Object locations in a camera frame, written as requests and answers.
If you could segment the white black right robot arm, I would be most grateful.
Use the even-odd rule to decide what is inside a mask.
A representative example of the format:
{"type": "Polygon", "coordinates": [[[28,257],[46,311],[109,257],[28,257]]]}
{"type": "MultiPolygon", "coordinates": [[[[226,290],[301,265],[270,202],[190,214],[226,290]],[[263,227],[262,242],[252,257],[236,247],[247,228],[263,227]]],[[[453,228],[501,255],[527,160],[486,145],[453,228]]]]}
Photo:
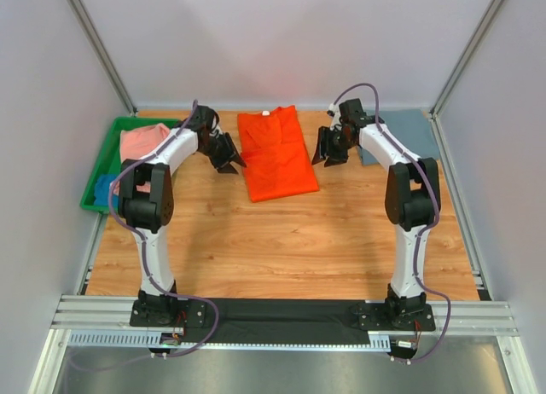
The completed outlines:
{"type": "Polygon", "coordinates": [[[435,329],[421,272],[431,226],[440,210],[439,170],[433,158],[408,150],[383,125],[322,126],[312,164],[341,165],[348,150],[359,146],[371,152],[387,171],[385,210],[396,236],[395,269],[382,304],[361,304],[362,325],[410,330],[435,329]]]}

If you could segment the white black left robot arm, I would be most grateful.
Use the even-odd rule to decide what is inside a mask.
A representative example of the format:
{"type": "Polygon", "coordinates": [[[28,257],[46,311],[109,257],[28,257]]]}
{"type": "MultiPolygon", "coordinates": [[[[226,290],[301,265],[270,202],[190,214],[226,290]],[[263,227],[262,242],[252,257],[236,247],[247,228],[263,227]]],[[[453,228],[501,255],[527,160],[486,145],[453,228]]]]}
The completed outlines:
{"type": "Polygon", "coordinates": [[[219,173],[244,166],[232,137],[218,125],[171,129],[166,139],[140,159],[127,159],[119,179],[117,216],[132,232],[142,282],[131,309],[133,327],[175,326],[186,304],[177,295],[167,245],[174,212],[172,174],[191,155],[204,154],[219,173]]]}

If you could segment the orange t shirt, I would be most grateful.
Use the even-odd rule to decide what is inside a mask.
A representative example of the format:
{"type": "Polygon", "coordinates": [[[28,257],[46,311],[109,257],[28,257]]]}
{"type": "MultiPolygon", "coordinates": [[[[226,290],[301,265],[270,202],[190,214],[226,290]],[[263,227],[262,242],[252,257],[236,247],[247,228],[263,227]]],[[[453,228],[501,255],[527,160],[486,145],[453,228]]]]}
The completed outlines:
{"type": "Polygon", "coordinates": [[[240,113],[237,127],[251,201],[319,190],[294,105],[268,113],[240,113]]]}

